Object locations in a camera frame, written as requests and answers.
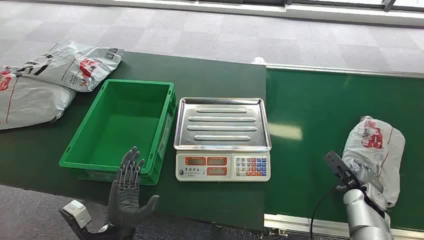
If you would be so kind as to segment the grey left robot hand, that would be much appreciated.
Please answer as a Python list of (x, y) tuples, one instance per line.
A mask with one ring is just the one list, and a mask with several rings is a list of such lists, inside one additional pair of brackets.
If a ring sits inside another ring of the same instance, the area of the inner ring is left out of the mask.
[(117, 230), (119, 240), (130, 240), (136, 228), (153, 214), (160, 203), (160, 196), (155, 194), (140, 206), (140, 172), (145, 160), (138, 160), (139, 156), (136, 146), (123, 156), (109, 192), (108, 225)]

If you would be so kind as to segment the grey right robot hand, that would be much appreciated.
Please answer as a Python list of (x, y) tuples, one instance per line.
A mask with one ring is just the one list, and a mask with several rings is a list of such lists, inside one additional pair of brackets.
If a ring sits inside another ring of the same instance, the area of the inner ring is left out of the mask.
[(335, 190), (338, 192), (347, 192), (350, 189), (359, 189), (365, 184), (371, 184), (380, 193), (384, 192), (384, 186), (380, 179), (364, 167), (360, 167), (357, 172), (352, 172), (351, 170), (345, 171), (341, 182), (343, 185), (337, 185), (335, 187)]

